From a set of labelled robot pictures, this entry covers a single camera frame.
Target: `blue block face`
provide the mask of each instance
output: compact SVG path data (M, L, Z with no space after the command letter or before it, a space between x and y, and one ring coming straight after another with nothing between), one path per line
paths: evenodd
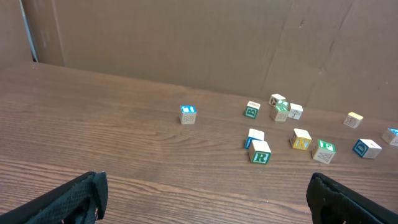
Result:
M183 113L196 113L197 109L193 105L182 105L181 106L181 111Z
M245 148L245 149L249 149L249 148L250 148L250 145L251 145L251 141L253 141L253 140L260 140L260 141L261 141L261 139L256 139L256 138L248 137L248 140L246 140L246 143L244 144L244 148Z
M395 135L398 135L398 129L390 128L390 131L392 131Z
M361 140L358 140L354 146L354 152L356 152L361 157L365 155L368 149L369 147L365 145L365 143L363 143Z

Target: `blue and white block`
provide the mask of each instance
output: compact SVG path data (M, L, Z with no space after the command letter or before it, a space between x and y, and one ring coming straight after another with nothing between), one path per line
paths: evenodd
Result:
M398 146L398 129L387 129L381 138L383 138L383 140L385 140L391 146Z
M252 129L252 128L249 129L249 136L246 139L246 142L244 143L244 148L245 149L249 149L250 145L251 145L251 142L253 140L263 141L264 140L264 132L258 131L256 129Z
M370 139L360 139L354 146L354 152L362 158L375 159L382 148Z
M181 124L195 124L197 110L193 105L182 105L180 113Z

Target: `wooden block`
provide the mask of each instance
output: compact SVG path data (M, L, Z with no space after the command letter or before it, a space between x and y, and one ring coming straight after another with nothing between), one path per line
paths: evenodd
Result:
M293 119L300 119L301 114L303 114L303 107L301 105L297 105L294 103L291 103L289 105L289 115L287 115L288 117Z
M336 154L335 145L322 140L318 140L318 146L312 151L312 159L329 164Z
M391 146L398 146L398 129L388 128L381 137Z
M269 98L268 104L271 106L275 106L278 100L286 100L286 98L284 98L279 94L272 94L271 97Z
M248 136L248 139L246 140L246 143L244 144L245 149L249 149L252 140L263 141L264 140L264 132L258 131L256 129L252 129L252 128L249 129L249 136Z
M244 115L249 118L255 119L257 117L259 109L260 109L259 103L249 101L246 110L244 111Z
M274 121L286 121L287 115L289 115L289 111L283 106L274 106L271 110L270 117Z
M271 149L266 141L253 140L248 150L250 161L266 165L271 158Z
M294 129L294 133L292 137L289 139L290 144L295 149L307 150L311 144L311 136L310 133L306 130Z
M287 109L289 107L289 102L284 100L278 100L275 106L283 106Z
M197 118L197 110L193 105L182 105L180 113L180 121L182 124L195 124Z
M356 142L353 150L362 158L375 159L382 148L373 140L360 139Z
M347 118L344 121L344 124L352 127L352 128L356 128L359 126L359 124L362 122L363 117L361 115L358 115L354 112L350 112L347 116Z

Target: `wooden table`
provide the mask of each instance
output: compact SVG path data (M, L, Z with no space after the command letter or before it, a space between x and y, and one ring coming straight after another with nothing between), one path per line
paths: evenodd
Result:
M261 104L255 120L243 116L249 100ZM182 104L196 106L194 125L179 123ZM99 223L311 223L305 193L314 172L398 212L398 148L380 138L398 123L365 118L351 129L343 113L310 109L278 123L270 110L267 99L44 64L5 68L0 213L88 170L108 173ZM265 132L266 166L251 164L243 149L249 128ZM292 149L294 128L334 143L331 164ZM383 147L377 159L353 152L359 138Z

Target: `cardboard wall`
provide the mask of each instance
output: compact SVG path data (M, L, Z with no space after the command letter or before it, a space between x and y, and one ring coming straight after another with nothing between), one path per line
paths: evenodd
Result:
M32 61L21 5L17 0L0 0L0 69Z
M42 62L398 119L395 0L29 2Z

